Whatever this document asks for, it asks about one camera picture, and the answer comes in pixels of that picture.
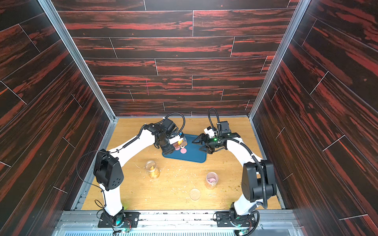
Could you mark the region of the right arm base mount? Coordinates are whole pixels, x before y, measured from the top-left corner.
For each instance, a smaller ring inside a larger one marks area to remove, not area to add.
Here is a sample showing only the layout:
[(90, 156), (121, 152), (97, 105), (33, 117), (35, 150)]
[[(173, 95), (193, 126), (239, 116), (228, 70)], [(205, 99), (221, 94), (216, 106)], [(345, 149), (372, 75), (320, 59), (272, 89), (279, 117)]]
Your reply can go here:
[(236, 228), (246, 227), (244, 230), (234, 230), (235, 236), (251, 236), (257, 229), (260, 221), (260, 213), (252, 210), (247, 215), (238, 215), (232, 207), (228, 212), (217, 211), (213, 214), (212, 220), (217, 223), (218, 227), (233, 226)]

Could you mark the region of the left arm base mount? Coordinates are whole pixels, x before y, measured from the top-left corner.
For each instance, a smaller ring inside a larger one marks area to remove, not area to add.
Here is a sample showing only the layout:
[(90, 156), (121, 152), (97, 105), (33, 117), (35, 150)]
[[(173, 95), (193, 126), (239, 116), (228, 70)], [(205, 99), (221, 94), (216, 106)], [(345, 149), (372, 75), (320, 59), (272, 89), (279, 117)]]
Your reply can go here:
[(140, 212), (122, 210), (115, 216), (111, 216), (103, 210), (99, 218), (98, 228), (106, 228), (116, 233), (129, 233), (132, 228), (136, 228), (139, 222)]

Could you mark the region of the clear jar with mixed cookies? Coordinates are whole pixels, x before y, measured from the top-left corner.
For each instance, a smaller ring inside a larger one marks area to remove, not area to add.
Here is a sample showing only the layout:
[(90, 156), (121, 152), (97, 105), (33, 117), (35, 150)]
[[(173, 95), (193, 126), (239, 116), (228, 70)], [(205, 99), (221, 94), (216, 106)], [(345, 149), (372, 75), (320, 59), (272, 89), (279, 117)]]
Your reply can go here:
[(182, 137), (175, 136), (174, 138), (170, 140), (170, 142), (175, 147), (175, 149), (183, 148), (188, 144), (185, 136), (182, 136)]

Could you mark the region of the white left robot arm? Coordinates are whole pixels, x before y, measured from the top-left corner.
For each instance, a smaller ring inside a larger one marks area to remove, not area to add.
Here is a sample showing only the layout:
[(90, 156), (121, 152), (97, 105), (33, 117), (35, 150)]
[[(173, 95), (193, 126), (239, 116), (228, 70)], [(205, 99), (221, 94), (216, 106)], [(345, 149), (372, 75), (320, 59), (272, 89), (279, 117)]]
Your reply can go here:
[(182, 127), (165, 118), (155, 124), (145, 124), (139, 133), (122, 145), (109, 151), (104, 149), (96, 157), (94, 175), (104, 197), (104, 212), (114, 219), (123, 216), (124, 207), (121, 203), (120, 185), (124, 179), (122, 167), (145, 148), (154, 145), (161, 148), (164, 154), (175, 151), (177, 143), (182, 142)]

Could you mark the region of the clear jar with pink cookie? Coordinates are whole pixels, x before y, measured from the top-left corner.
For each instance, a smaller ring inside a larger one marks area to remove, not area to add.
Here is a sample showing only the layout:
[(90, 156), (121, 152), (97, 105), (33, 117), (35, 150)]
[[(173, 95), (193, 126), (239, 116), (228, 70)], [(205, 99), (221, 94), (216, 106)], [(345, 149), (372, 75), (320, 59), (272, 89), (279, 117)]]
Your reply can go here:
[(215, 172), (209, 172), (206, 175), (205, 186), (207, 189), (214, 189), (219, 181), (219, 177)]

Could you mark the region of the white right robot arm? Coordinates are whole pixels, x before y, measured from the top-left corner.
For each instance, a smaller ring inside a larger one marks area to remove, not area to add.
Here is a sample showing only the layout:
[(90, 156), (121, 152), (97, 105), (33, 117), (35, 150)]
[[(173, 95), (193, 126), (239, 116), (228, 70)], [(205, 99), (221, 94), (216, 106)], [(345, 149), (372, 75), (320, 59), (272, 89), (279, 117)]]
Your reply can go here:
[(243, 166), (242, 195), (232, 203), (230, 211), (237, 215), (247, 215), (258, 206), (267, 208), (267, 200), (277, 194), (277, 185), (273, 163), (263, 160), (253, 153), (237, 133), (210, 137), (200, 134), (193, 141), (200, 145), (200, 150), (213, 154), (217, 148), (230, 151)]

